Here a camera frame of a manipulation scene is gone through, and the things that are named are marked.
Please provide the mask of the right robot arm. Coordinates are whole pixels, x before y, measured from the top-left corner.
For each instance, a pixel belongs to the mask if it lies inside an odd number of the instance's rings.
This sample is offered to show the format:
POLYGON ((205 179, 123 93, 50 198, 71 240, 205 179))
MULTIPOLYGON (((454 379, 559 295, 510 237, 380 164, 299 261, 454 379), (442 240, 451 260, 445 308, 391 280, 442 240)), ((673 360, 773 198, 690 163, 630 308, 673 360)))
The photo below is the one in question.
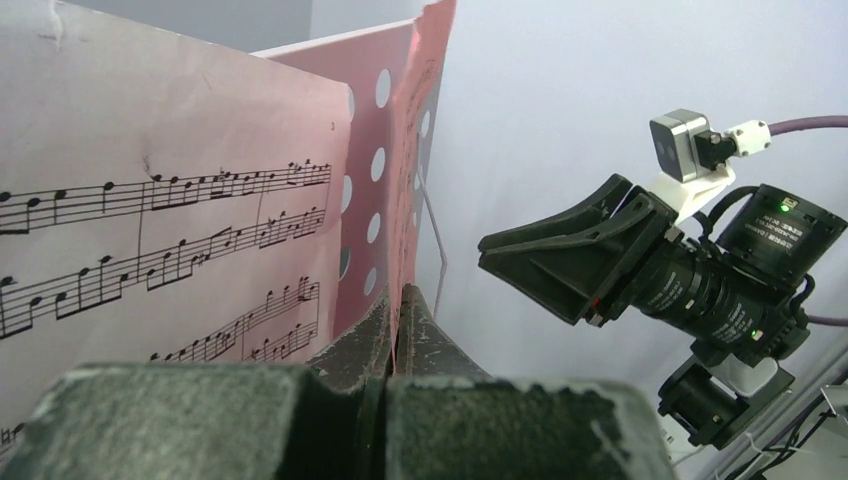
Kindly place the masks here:
POLYGON ((779 362, 808 338, 811 268, 847 223, 767 184, 696 218, 691 239, 669 204, 615 174, 557 215, 483 237, 479 265, 569 324, 635 308, 690 335, 658 411, 720 449, 792 383, 779 362))

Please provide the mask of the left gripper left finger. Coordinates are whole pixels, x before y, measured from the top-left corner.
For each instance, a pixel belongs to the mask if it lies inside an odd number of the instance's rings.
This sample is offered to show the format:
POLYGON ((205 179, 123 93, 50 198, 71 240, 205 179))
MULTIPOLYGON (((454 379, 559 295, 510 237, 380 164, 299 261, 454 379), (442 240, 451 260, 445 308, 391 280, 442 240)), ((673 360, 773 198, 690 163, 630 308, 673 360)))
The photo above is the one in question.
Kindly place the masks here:
POLYGON ((89 363, 37 402, 5 479, 379 479, 388 297, 304 364, 89 363))

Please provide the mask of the pink sheet music page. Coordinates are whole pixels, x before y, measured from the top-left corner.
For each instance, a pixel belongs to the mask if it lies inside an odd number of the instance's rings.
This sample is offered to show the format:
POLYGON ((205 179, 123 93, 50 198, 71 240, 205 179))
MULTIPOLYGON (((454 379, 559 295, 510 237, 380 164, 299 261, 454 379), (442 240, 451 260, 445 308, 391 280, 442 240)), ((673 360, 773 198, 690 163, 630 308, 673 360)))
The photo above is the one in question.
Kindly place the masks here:
POLYGON ((391 96, 391 149, 388 154, 387 233, 390 325, 400 326, 402 291, 415 278, 417 230, 413 223, 421 117, 442 73, 456 3, 437 1, 414 21, 403 75, 391 96))

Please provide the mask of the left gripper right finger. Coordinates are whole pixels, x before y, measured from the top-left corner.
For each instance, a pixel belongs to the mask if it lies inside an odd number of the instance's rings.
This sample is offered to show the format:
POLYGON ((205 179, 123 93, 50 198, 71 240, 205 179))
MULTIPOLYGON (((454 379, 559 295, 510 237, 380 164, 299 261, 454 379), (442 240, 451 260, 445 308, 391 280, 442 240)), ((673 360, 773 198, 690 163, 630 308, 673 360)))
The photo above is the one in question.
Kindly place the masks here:
POLYGON ((630 385, 485 374, 403 292, 386 386, 389 479, 672 479, 655 413, 630 385))

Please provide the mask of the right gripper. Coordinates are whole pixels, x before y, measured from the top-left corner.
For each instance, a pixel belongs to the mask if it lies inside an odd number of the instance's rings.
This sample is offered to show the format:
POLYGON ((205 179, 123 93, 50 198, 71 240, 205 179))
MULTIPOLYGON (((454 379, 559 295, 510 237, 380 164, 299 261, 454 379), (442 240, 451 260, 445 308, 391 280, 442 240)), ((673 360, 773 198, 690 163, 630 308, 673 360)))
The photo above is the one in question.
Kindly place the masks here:
POLYGON ((570 325, 602 326, 632 304, 634 278, 677 216, 613 174, 561 213, 484 236, 478 265, 570 325))

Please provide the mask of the white sheet music page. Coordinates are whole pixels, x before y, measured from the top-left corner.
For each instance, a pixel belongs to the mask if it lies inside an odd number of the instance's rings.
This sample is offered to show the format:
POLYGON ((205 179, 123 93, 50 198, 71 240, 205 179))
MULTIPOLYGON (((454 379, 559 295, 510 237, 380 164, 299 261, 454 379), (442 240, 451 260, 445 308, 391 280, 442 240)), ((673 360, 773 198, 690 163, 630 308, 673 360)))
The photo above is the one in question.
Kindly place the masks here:
POLYGON ((1 455, 89 361, 331 337, 349 88, 63 1, 1 5, 1 455))

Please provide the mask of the lilac perforated music stand desk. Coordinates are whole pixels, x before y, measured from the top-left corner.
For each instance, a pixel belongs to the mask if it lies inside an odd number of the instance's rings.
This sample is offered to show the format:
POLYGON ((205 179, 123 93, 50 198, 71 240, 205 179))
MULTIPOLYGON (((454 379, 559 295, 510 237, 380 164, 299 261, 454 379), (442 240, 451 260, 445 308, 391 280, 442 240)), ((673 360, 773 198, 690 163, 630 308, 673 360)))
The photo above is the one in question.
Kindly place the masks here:
POLYGON ((390 112, 377 99, 395 91, 404 73, 415 22, 375 27, 258 51, 258 56, 346 83, 353 107, 343 183, 341 262, 331 336, 337 338, 370 310, 388 279, 387 160, 390 112))

